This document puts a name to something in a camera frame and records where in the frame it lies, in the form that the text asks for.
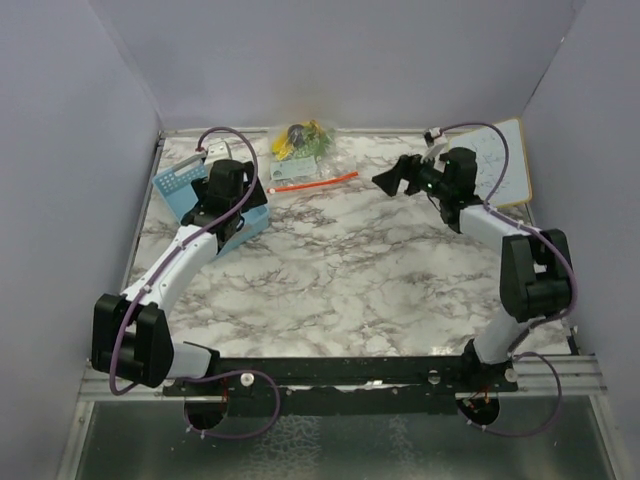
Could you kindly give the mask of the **clear zip bag orange seal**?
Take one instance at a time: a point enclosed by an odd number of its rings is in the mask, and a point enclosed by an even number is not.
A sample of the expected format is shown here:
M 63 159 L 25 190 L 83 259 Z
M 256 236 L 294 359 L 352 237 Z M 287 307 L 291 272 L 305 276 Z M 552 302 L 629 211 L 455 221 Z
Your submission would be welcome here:
M 272 127 L 268 131 L 269 140 L 269 194 L 288 193 L 300 190 L 328 187 L 355 179 L 358 176 L 356 162 L 350 154 L 342 152 L 337 145 L 337 131 L 326 122 L 315 120 L 320 127 L 335 130 L 335 144 L 322 157 L 299 157 L 278 161 L 271 153 L 272 142 L 288 125 Z

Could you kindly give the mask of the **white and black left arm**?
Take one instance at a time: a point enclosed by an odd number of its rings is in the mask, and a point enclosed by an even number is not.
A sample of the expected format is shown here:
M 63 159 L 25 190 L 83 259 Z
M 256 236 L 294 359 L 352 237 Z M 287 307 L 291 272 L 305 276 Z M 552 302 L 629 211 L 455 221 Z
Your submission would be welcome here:
M 174 342 L 168 317 L 204 266 L 267 227 L 269 209 L 252 161 L 217 160 L 193 187 L 196 202 L 152 267 L 122 293 L 104 294 L 95 303 L 91 365 L 108 374 L 115 395 L 128 391 L 117 385 L 119 379 L 131 387 L 158 387 L 186 378 L 202 395 L 220 385 L 218 353 Z

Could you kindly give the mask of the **green fake lettuce leaf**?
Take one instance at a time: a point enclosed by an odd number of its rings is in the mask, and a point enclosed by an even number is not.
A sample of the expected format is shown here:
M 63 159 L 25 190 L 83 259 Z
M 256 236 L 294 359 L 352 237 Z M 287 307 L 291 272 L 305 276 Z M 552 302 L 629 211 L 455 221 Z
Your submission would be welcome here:
M 320 126 L 307 126 L 303 129 L 303 143 L 298 152 L 303 157 L 322 157 L 335 144 L 335 130 Z

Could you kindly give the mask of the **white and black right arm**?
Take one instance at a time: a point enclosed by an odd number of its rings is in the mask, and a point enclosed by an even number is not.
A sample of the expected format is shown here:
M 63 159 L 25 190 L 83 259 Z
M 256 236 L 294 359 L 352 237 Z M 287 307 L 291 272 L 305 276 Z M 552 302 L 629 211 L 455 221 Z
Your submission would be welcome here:
M 575 300 L 576 286 L 566 235 L 523 225 L 487 205 L 476 194 L 474 151 L 455 147 L 438 160 L 402 155 L 372 182 L 393 197 L 405 181 L 407 196 L 423 192 L 437 201 L 442 222 L 500 255 L 497 317 L 461 355 L 459 378 L 469 390 L 491 384 L 526 333 L 541 323 L 566 314 Z

